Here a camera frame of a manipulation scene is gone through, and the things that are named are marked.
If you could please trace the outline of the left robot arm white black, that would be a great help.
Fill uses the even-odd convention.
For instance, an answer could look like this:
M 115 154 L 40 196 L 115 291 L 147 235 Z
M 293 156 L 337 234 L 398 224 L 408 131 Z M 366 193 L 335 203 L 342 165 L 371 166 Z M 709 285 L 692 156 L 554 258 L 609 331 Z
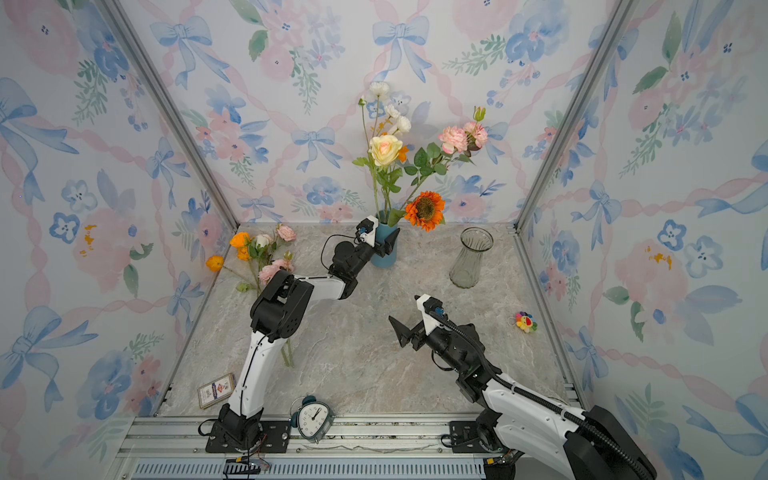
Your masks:
M 280 267 L 251 307 L 251 341 L 234 392 L 216 418 L 211 435 L 243 453 L 258 447 L 267 434 L 261 425 L 268 381 L 282 346 L 299 329 L 306 314 L 324 302 L 348 298 L 357 276 L 373 257 L 393 253 L 400 229 L 383 237 L 378 220 L 369 216 L 356 226 L 352 241 L 335 246 L 331 265 L 321 276 L 296 276 Z

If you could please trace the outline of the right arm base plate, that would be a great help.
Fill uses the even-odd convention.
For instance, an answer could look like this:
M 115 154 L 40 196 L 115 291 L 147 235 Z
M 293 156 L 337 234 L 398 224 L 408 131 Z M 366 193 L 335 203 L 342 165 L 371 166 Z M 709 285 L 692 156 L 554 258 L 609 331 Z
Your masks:
M 448 433 L 440 438 L 441 445 L 452 453 L 472 453 L 486 456 L 524 455 L 522 450 L 502 443 L 498 425 L 489 422 L 454 420 L 448 424 Z

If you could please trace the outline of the orange sunflower stem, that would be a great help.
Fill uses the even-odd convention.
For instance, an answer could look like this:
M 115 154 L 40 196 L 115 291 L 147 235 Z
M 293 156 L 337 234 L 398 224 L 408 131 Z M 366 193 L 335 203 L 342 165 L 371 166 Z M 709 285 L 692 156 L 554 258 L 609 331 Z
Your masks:
M 440 194 L 425 191 L 404 207 L 393 209 L 390 212 L 388 225 L 395 227 L 401 220 L 405 219 L 412 226 L 430 232 L 445 223 L 445 207 L 446 202 Z

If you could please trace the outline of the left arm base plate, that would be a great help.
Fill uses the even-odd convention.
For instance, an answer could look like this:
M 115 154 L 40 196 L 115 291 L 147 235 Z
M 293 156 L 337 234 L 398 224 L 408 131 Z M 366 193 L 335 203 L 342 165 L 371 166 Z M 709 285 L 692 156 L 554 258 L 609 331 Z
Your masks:
M 291 434 L 289 421 L 259 421 L 245 429 L 245 433 L 228 433 L 216 420 L 207 434 L 206 453 L 255 454 L 286 453 Z

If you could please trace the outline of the teal ceramic vase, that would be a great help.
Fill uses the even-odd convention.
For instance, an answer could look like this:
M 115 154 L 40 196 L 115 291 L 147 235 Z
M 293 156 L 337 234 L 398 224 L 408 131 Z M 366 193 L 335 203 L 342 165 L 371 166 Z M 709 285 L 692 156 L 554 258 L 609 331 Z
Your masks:
M 400 234 L 398 227 L 379 224 L 375 232 L 376 251 L 371 258 L 371 264 L 377 268 L 391 268 L 397 259 L 397 241 Z

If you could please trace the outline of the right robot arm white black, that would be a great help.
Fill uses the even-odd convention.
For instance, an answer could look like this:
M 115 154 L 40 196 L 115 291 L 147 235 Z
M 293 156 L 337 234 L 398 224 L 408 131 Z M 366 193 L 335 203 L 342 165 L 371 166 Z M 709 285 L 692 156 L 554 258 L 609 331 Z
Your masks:
M 476 419 L 491 451 L 516 450 L 568 479 L 655 479 L 650 460 L 608 410 L 557 403 L 493 365 L 472 324 L 431 318 L 409 328 L 389 318 L 401 346 L 427 347 L 457 373 L 456 384 L 483 407 Z

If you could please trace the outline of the cream yellow rose stem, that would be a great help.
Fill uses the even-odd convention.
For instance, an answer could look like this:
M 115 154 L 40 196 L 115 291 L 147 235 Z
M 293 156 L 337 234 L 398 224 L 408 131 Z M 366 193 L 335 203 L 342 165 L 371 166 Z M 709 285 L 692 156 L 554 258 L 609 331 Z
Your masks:
M 368 143 L 367 155 L 353 161 L 355 166 L 365 168 L 369 173 L 376 217 L 380 224 L 389 227 L 394 227 L 402 218 L 391 198 L 401 191 L 398 182 L 404 175 L 404 167 L 399 160 L 402 148 L 402 141 L 394 135 L 374 136 Z

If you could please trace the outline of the pink carnation flower stem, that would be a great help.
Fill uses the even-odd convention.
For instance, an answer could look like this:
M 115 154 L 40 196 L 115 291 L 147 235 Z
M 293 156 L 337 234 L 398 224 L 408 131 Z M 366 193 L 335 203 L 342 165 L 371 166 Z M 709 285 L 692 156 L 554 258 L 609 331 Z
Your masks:
M 475 106 L 472 116 L 463 125 L 448 126 L 437 136 L 437 141 L 419 148 L 413 161 L 404 167 L 412 178 L 412 190 L 402 204 L 402 209 L 416 197 L 423 184 L 433 175 L 445 176 L 452 164 L 472 163 L 472 155 L 488 143 L 489 133 L 483 121 L 487 109 Z

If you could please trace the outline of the orange ranunculus flower bunch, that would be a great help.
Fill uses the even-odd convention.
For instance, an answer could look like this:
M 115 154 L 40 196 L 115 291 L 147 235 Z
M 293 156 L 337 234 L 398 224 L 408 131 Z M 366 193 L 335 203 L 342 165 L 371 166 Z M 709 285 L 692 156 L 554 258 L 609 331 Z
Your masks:
M 229 271 L 236 275 L 248 289 L 261 290 L 263 281 L 261 280 L 260 271 L 265 266 L 265 255 L 271 246 L 269 237 L 266 237 L 266 243 L 262 243 L 261 240 L 262 237 L 259 235 L 253 236 L 247 232 L 239 232 L 229 241 L 229 252 L 234 253 L 236 259 L 247 267 L 250 273 L 249 277 L 228 267 L 225 257 L 222 255 L 210 256 L 205 261 L 205 266 L 213 273 L 219 273 L 221 270 Z

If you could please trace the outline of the clear glass vase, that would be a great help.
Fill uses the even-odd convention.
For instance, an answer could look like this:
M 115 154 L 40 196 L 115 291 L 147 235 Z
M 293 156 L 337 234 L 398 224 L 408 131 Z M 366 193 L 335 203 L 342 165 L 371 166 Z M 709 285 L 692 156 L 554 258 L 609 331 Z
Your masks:
M 461 251 L 449 271 L 451 282 L 462 289 L 474 287 L 481 276 L 483 255 L 494 245 L 492 234 L 480 227 L 465 228 L 460 235 Z

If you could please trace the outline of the orange poppy flower stem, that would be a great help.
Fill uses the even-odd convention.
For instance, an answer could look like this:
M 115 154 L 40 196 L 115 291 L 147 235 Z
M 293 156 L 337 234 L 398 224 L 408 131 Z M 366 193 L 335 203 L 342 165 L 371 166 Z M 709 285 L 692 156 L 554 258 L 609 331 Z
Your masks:
M 400 118 L 400 119 L 394 119 L 391 116 L 388 116 L 383 121 L 377 121 L 374 126 L 372 127 L 372 133 L 374 136 L 379 135 L 394 135 L 398 139 L 401 139 L 401 136 L 407 133 L 410 129 L 410 122 L 407 118 Z M 408 147 L 403 143 L 403 148 L 400 152 L 399 160 L 401 161 L 401 165 L 404 167 L 404 164 L 407 160 L 407 154 L 409 152 Z

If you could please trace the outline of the white flower stem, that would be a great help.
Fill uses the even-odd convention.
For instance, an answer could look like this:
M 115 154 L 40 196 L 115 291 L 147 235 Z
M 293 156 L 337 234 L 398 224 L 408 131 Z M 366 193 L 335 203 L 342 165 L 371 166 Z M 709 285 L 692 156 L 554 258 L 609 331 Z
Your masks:
M 373 137 L 372 127 L 377 121 L 383 121 L 388 116 L 391 116 L 394 119 L 407 118 L 396 106 L 387 104 L 389 93 L 390 88 L 387 83 L 375 81 L 369 85 L 369 95 L 367 97 L 361 97 L 358 100 L 358 105 L 362 114 L 363 133 L 366 140 L 366 152 L 361 157 L 367 155 L 368 143 Z M 407 133 L 401 136 L 402 141 Z

